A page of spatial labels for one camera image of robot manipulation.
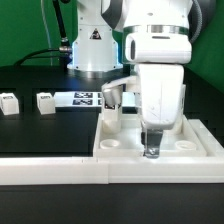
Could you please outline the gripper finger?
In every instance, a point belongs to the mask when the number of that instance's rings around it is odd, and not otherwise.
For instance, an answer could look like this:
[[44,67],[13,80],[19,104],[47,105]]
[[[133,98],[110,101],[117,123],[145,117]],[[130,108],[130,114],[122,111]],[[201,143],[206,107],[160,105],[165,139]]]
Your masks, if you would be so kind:
[[144,156],[156,159],[160,154],[160,144],[163,132],[161,130],[146,129],[141,132],[141,143],[144,146]]

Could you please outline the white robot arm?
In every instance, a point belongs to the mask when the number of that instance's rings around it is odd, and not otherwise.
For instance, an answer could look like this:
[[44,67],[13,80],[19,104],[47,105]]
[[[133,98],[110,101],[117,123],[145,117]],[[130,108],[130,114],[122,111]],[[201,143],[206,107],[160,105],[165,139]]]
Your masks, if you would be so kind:
[[91,77],[133,67],[101,87],[105,132],[121,131],[122,94],[132,92],[144,155],[159,156],[164,132],[182,119],[183,66],[215,6],[216,0],[77,0],[78,36],[67,69]]

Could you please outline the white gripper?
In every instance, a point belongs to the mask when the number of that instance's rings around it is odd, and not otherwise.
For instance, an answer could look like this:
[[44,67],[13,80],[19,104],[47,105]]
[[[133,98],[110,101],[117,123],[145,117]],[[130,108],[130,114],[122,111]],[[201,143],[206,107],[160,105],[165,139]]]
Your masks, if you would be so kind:
[[140,88],[140,117],[146,129],[172,129],[180,110],[183,64],[191,44],[183,34],[129,33],[125,57],[134,65]]

